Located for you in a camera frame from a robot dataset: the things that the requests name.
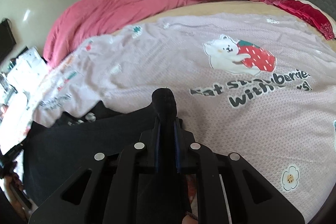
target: strawberry graphic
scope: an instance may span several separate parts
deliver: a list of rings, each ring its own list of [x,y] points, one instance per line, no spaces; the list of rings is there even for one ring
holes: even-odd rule
[[[275,69],[276,58],[269,51],[250,42],[240,40],[237,44],[238,54],[249,54],[251,58],[244,59],[242,63],[248,68],[257,66],[260,70],[272,72]]]
[[[91,50],[91,44],[92,44],[92,40],[89,41],[88,45],[86,46],[86,50],[89,51]]]

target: pink comforter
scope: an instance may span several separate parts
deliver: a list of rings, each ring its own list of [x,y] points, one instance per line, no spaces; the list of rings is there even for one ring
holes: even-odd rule
[[[81,0],[56,20],[43,57],[54,68],[86,38],[113,33],[163,11],[204,1],[209,0]]]

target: flower print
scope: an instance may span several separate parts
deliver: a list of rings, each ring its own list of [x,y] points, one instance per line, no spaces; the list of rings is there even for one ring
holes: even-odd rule
[[[140,26],[133,27],[133,35],[132,35],[133,38],[136,38],[141,34],[142,34],[142,28]]]
[[[291,191],[298,186],[299,170],[293,165],[290,165],[288,170],[285,170],[282,175],[282,186],[286,191]]]

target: metal screw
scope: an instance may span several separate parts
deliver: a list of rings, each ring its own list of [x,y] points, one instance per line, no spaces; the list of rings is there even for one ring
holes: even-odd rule
[[[145,144],[143,144],[143,143],[136,143],[135,145],[134,145],[134,148],[135,149],[142,149],[142,148],[144,148],[145,147]]]
[[[240,159],[240,155],[237,153],[232,153],[230,154],[230,159],[232,160],[239,160]]]
[[[95,160],[102,160],[103,158],[105,158],[105,155],[103,153],[97,153],[94,156]]]
[[[190,148],[193,149],[193,150],[198,150],[201,148],[201,145],[199,143],[192,143],[190,145]]]

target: red cloth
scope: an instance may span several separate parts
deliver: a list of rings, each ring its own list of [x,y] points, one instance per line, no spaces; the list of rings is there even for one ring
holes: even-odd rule
[[[333,27],[328,18],[319,10],[299,0],[261,0],[262,2],[274,5],[280,9],[301,18],[308,24],[320,31],[326,40],[335,38]]]

